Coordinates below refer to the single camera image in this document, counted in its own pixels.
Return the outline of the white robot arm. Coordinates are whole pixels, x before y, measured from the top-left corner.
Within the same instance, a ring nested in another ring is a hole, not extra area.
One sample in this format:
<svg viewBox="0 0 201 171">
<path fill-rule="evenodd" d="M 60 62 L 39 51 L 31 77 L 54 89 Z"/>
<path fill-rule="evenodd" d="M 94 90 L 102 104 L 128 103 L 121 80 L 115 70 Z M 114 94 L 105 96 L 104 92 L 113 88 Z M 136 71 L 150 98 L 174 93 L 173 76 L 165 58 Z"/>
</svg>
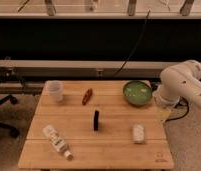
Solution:
<svg viewBox="0 0 201 171">
<path fill-rule="evenodd" d="M 201 63 L 196 60 L 187 60 L 162 70 L 161 84 L 153 92 L 154 101 L 161 110 L 161 122 L 169 118 L 180 98 L 185 98 L 201 109 L 200 79 Z"/>
</svg>

